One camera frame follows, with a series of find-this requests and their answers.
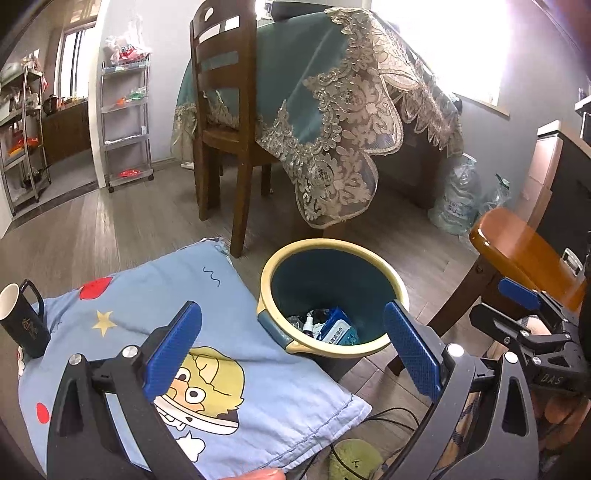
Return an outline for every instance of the wooden chair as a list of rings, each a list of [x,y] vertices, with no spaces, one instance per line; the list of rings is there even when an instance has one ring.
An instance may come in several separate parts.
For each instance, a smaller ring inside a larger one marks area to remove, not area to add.
[[[191,63],[197,105],[197,135],[193,143],[195,188],[199,219],[219,206],[220,182],[218,151],[236,155],[238,180],[230,253],[242,255],[250,204],[252,169],[262,167],[261,194],[271,191],[273,155],[255,142],[256,122],[256,17],[255,0],[206,0],[190,23]],[[226,20],[240,17],[240,26],[201,42],[204,32]],[[237,52],[238,62],[203,70],[202,62],[223,53]],[[233,88],[239,92],[238,130],[207,123],[209,107],[203,92]]]
[[[484,214],[470,233],[480,253],[456,291],[428,325],[439,336],[446,333],[474,304],[482,301],[516,318],[527,311],[503,297],[497,285],[509,277],[530,289],[545,290],[576,312],[583,301],[586,282],[576,277],[560,256],[521,218],[504,208]],[[388,368],[399,375],[404,369],[399,357]]]

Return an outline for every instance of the green slipper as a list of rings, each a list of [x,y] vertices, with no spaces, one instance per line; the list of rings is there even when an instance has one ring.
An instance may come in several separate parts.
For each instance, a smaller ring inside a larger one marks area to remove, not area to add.
[[[359,439],[343,440],[335,445],[340,460],[363,478],[371,474],[384,462],[379,452],[369,443]],[[330,452],[329,480],[359,480],[349,472]]]

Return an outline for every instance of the metal screw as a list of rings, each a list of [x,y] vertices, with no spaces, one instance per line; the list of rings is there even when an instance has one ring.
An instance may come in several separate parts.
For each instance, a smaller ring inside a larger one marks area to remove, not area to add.
[[[133,358],[139,352],[139,349],[135,345],[126,346],[121,352],[125,358]]]
[[[507,360],[510,364],[516,364],[517,363],[517,355],[514,354],[513,352],[506,352],[505,353],[505,360]]]
[[[451,356],[462,356],[464,354],[464,349],[457,343],[450,343],[447,346],[447,351]]]
[[[82,362],[82,355],[79,353],[74,353],[74,355],[72,355],[68,361],[70,362],[70,365],[78,365],[80,362]]]

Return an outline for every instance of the green tablecloth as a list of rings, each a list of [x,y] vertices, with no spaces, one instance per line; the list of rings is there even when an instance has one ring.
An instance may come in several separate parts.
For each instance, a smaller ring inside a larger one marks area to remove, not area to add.
[[[233,63],[236,54],[205,68]],[[363,212],[377,187],[370,155],[402,144],[402,120],[448,154],[463,151],[451,100],[425,83],[423,64],[388,24],[364,9],[331,8],[257,29],[257,142],[283,164],[300,212],[325,228]],[[173,154],[192,160],[193,69],[178,94]],[[209,119],[237,128],[238,92],[206,92]]]

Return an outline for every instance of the blue gripper pad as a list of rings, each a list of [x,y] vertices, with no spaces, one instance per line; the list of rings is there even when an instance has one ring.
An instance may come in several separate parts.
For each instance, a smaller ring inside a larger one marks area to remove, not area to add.
[[[144,394],[149,402],[168,391],[201,331],[201,324],[201,308],[188,301],[176,314],[170,323],[170,330],[146,364]]]
[[[417,328],[429,329],[433,335],[436,335],[435,332],[412,319],[397,301],[388,303],[384,308],[384,328],[417,390],[433,402],[437,401],[441,395],[440,363]]]
[[[539,310],[540,309],[540,298],[538,294],[525,288],[523,285],[511,280],[510,278],[503,278],[499,282],[499,292],[508,299],[521,305],[527,310]]]

